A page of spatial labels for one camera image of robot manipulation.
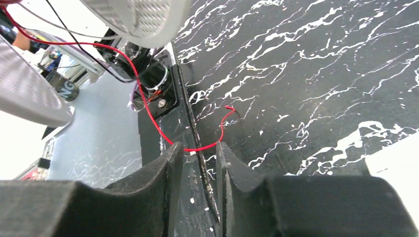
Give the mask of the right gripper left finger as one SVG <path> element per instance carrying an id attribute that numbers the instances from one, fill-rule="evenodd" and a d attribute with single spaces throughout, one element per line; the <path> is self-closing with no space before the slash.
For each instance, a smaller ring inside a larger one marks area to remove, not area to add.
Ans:
<path id="1" fill-rule="evenodd" d="M 80 181 L 0 184 L 3 237 L 171 237 L 183 168 L 183 145 L 105 188 Z"/>

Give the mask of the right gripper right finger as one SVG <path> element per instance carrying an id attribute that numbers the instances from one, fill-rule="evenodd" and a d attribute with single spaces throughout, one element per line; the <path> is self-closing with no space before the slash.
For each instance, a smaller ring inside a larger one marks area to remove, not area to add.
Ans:
<path id="1" fill-rule="evenodd" d="M 374 176 L 262 175 L 216 145 L 222 237 L 416 237 L 400 197 Z"/>

